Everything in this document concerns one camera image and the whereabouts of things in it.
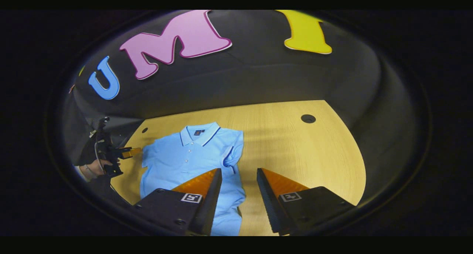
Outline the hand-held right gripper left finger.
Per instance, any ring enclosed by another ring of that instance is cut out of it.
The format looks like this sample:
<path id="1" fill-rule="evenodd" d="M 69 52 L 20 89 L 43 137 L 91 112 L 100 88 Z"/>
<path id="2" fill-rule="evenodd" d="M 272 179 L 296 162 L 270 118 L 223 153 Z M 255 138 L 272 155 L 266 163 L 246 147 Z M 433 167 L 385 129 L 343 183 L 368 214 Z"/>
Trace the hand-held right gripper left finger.
<path id="1" fill-rule="evenodd" d="M 133 205 L 133 213 L 160 233 L 209 236 L 221 183 L 221 170 L 210 170 L 173 189 L 155 189 Z"/>

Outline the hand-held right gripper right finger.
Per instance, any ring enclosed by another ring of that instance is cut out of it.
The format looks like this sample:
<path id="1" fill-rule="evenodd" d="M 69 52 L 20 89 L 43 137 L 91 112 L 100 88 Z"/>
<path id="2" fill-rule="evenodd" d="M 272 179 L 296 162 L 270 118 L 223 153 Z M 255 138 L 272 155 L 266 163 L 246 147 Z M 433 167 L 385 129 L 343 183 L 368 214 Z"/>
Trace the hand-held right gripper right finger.
<path id="1" fill-rule="evenodd" d="M 265 168 L 257 183 L 272 232 L 301 236 L 324 227 L 355 206 L 324 186 L 309 188 Z"/>

